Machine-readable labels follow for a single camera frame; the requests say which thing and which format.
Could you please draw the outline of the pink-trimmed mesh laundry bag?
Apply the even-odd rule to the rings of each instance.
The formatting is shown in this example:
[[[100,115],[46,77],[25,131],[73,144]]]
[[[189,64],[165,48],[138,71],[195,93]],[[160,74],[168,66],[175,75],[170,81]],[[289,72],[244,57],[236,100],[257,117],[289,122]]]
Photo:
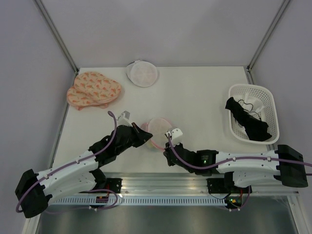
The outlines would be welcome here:
[[[153,135],[153,137],[147,141],[146,146],[151,150],[163,152],[168,142],[165,133],[171,128],[173,128],[172,123],[161,117],[156,117],[143,123],[141,129]]]

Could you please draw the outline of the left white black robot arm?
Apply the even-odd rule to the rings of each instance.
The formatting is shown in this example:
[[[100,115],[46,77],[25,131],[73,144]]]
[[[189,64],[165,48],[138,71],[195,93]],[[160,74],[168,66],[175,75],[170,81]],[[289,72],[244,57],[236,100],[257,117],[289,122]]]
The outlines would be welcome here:
[[[107,178],[101,167],[113,162],[125,150],[140,147],[153,134],[135,123],[120,125],[110,135],[94,143],[83,154],[60,166],[41,172],[24,172],[15,189],[18,199],[17,213],[26,218],[44,212],[52,203],[77,193],[106,193],[116,195],[107,188]]]

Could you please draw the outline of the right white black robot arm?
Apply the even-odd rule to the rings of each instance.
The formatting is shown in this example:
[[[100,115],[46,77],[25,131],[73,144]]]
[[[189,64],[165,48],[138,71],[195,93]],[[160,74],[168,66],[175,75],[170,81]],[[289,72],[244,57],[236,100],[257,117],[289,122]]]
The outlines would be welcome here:
[[[229,193],[238,188],[279,181],[283,186],[306,188],[308,179],[301,153],[288,145],[277,150],[253,154],[234,154],[216,150],[189,151],[180,143],[166,144],[164,156],[169,166],[179,166],[191,174],[212,176],[223,174],[222,186]]]

